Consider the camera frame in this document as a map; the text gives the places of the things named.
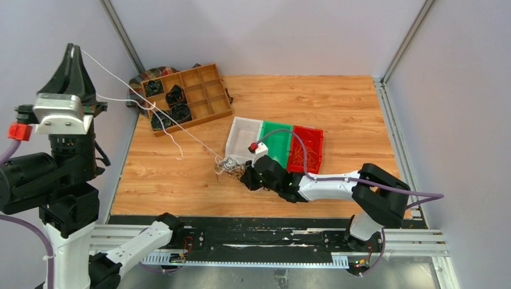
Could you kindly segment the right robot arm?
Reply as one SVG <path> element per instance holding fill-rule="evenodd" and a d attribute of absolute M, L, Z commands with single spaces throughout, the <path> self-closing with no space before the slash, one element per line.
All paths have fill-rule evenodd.
<path fill-rule="evenodd" d="M 359 251 L 382 228 L 400 228 L 410 187 L 372 163 L 349 173 L 321 175 L 289 172 L 269 156 L 247 161 L 240 177 L 249 190 L 265 188 L 287 202 L 351 200 L 362 212 L 351 218 L 344 235 L 346 246 Z"/>

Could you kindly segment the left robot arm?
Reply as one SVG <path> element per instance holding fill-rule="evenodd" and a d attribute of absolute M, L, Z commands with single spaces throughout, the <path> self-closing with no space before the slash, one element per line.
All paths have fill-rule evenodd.
<path fill-rule="evenodd" d="M 43 288 L 117 288 L 144 257 L 184 243 L 184 223 L 164 213 L 119 247 L 90 253 L 100 207 L 91 181 L 110 165 L 96 141 L 94 119 L 106 109 L 81 48 L 70 43 L 35 103 L 18 106 L 9 127 L 12 143 L 1 155 L 1 219 L 43 241 Z"/>

